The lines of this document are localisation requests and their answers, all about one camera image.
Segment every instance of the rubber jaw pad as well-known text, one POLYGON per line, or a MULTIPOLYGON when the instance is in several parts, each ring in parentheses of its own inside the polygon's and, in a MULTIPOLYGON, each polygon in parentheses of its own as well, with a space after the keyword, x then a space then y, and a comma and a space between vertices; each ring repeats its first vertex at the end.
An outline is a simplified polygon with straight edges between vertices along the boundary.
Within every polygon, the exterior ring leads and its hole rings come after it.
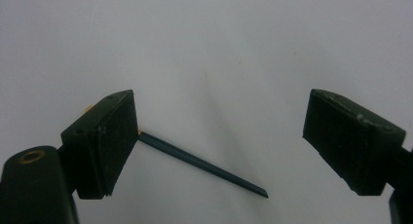
POLYGON ((312 90, 303 137, 357 194, 378 196, 405 131, 341 95, 312 90))
POLYGON ((60 156, 81 199, 112 194, 137 137, 133 91, 105 97, 61 134, 60 156))

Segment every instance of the white background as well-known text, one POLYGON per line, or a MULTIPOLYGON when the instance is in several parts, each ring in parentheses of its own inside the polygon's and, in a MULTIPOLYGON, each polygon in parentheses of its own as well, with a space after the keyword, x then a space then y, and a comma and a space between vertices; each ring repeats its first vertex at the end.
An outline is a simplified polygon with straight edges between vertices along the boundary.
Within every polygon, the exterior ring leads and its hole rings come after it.
POLYGON ((413 0, 0 0, 0 162, 135 92, 142 130, 266 200, 136 143, 92 223, 390 223, 304 139, 311 89, 413 124, 413 0))

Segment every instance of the white surface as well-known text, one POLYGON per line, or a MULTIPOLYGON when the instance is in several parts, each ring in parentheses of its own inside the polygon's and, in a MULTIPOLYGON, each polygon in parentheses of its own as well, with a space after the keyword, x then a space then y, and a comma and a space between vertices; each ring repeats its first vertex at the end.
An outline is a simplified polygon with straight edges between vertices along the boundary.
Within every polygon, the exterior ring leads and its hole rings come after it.
POLYGON ((81 223, 390 223, 301 138, 310 89, 412 145, 413 0, 0 0, 0 162, 133 89, 139 126, 266 188, 262 199, 137 143, 81 223))

